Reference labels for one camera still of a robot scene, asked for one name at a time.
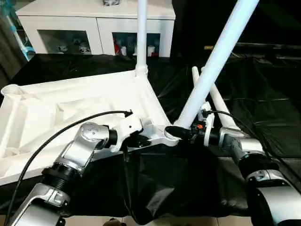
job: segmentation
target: white tube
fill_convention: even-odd
[[[146,65],[146,19],[147,0],[138,0],[138,33],[136,74],[147,73]]]
[[[196,73],[193,74],[193,72],[192,72],[192,76],[193,76],[193,83],[195,83],[195,80],[198,81],[198,77],[197,77]],[[223,111],[226,113],[230,113],[215,84],[213,84],[213,86],[211,87],[210,96],[212,98],[212,101],[213,101],[214,106],[217,111]],[[218,114],[218,116],[221,120],[221,124],[223,127],[240,130],[240,128],[236,125],[236,123],[234,122],[232,117],[225,115],[225,114]]]
[[[198,68],[197,67],[192,67],[192,79],[193,79],[193,86],[196,86],[198,79],[199,79],[199,73],[198,73]],[[203,115],[201,113],[201,109],[198,111],[198,120],[202,121],[203,120]]]
[[[254,12],[259,0],[238,0],[216,45],[213,49],[201,78],[183,108],[177,126],[189,128],[208,93],[224,67],[235,44]]]

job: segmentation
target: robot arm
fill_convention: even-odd
[[[92,122],[82,124],[54,164],[43,170],[44,180],[36,184],[8,225],[63,226],[65,221],[59,212],[68,205],[94,150],[110,148],[117,152],[127,137],[141,130],[141,122],[134,115],[126,117],[113,129]]]
[[[192,143],[201,140],[205,144],[206,124],[192,125],[192,130],[170,126],[166,131]],[[209,144],[227,149],[245,179],[253,225],[301,226],[301,194],[285,179],[278,164],[268,159],[260,142],[236,129],[210,131]]]

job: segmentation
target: black plastic sheet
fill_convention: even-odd
[[[184,65],[180,59],[148,59],[149,81],[170,121],[177,119],[192,90],[191,67],[204,62]],[[117,56],[36,55],[13,82],[25,85],[134,68],[134,60]],[[295,61],[230,59],[217,81],[230,111],[299,175],[300,73]],[[181,142],[177,147],[158,145],[130,153],[127,159],[119,155],[91,163],[66,214],[132,215],[139,224],[168,215],[248,214],[244,180],[224,150]],[[281,170],[301,188],[287,168],[281,166]],[[18,204],[40,179],[24,181]],[[1,211],[13,187],[0,187]]]

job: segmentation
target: glass cabinet door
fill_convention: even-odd
[[[103,53],[95,18],[20,16],[19,19],[36,53]]]
[[[104,54],[137,54],[137,19],[98,18],[97,24]],[[173,27],[174,22],[171,20],[147,20],[147,56],[170,56]]]

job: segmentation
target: cable connector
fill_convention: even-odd
[[[125,117],[128,117],[128,116],[130,116],[130,115],[132,115],[132,114],[133,114],[132,110],[129,110],[128,112],[125,112],[125,113],[124,113],[124,116],[125,116]]]
[[[207,118],[208,117],[208,115],[210,115],[210,114],[212,114],[213,112],[212,111],[206,111],[206,110],[202,110],[202,115],[203,115],[203,117],[204,118]]]

